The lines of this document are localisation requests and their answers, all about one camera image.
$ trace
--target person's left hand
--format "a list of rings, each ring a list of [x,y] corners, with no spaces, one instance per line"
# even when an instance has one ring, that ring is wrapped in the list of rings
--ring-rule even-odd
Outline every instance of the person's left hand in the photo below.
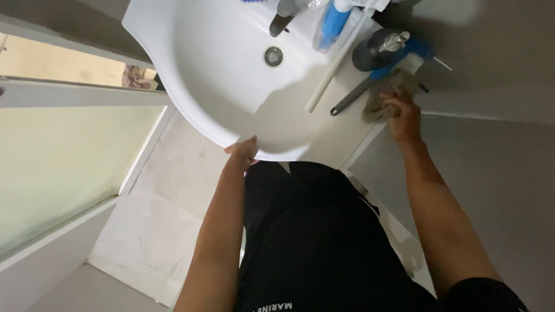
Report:
[[[240,166],[247,170],[249,166],[258,162],[258,160],[254,159],[254,156],[256,156],[256,153],[258,152],[258,147],[256,146],[256,136],[253,135],[253,137],[248,140],[234,143],[226,147],[224,152],[226,154],[231,154],[230,160],[237,162]]]

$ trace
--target black shirt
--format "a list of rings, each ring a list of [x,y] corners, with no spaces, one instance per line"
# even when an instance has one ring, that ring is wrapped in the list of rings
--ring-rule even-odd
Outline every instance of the black shirt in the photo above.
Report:
[[[525,311],[502,282],[463,280],[438,301],[405,272],[372,207],[338,170],[261,162],[245,182],[237,311]]]

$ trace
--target hand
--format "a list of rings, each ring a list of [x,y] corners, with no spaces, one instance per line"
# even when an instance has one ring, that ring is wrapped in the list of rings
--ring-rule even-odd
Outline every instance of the hand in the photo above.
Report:
[[[380,94],[384,99],[382,105],[394,106],[399,112],[389,119],[391,134],[399,145],[421,142],[420,107],[416,106],[412,98],[400,97],[398,94]]]
[[[254,159],[258,152],[256,146],[256,136],[243,142],[234,143],[224,149],[226,154],[231,154],[228,162],[236,162],[242,169],[247,170],[249,166],[254,165],[258,160]]]

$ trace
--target sink basin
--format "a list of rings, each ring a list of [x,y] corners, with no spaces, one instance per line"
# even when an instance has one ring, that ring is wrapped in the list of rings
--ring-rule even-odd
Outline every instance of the sink basin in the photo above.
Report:
[[[324,8],[295,17],[289,32],[273,38],[268,30],[278,2],[132,0],[123,26],[151,57],[181,114],[212,141],[225,147],[256,134],[257,159],[338,168],[372,125],[360,118],[364,97],[337,117],[329,111],[367,74],[348,54],[316,110],[304,106],[361,12],[320,54],[312,38]],[[369,19],[360,36],[378,28]],[[264,62],[270,47],[282,52],[277,67]]]

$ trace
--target faucet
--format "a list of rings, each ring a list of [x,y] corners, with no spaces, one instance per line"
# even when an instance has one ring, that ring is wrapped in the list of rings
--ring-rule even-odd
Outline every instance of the faucet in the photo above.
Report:
[[[270,24],[270,36],[277,37],[289,22],[302,11],[296,0],[280,0],[277,5],[277,14]]]

